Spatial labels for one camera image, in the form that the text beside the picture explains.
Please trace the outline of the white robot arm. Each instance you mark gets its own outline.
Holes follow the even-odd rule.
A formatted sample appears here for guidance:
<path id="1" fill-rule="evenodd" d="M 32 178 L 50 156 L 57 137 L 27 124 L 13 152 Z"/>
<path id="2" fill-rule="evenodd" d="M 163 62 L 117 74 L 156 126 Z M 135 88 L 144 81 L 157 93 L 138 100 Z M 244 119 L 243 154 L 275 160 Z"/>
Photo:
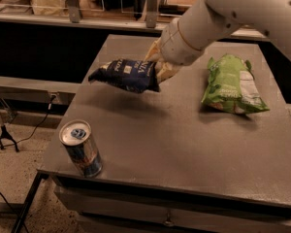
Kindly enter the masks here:
<path id="1" fill-rule="evenodd" d="M 145 59 L 158 64 L 163 82 L 244 25 L 266 36 L 291 61 L 291 0 L 197 0 L 163 29 Z"/>

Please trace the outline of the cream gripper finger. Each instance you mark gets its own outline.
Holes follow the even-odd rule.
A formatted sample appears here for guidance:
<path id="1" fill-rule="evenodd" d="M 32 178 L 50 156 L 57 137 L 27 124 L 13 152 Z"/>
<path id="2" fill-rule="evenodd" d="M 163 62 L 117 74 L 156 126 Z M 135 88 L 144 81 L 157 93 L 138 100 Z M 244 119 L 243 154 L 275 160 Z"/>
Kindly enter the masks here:
<path id="1" fill-rule="evenodd" d="M 155 65 L 156 80 L 162 83 L 167 79 L 173 77 L 181 69 L 180 66 L 171 64 L 169 62 L 159 61 Z"/>
<path id="2" fill-rule="evenodd" d="M 160 42 L 161 39 L 157 39 L 152 43 L 150 46 L 146 56 L 145 56 L 145 61 L 154 61 L 157 62 L 160 59 Z"/>

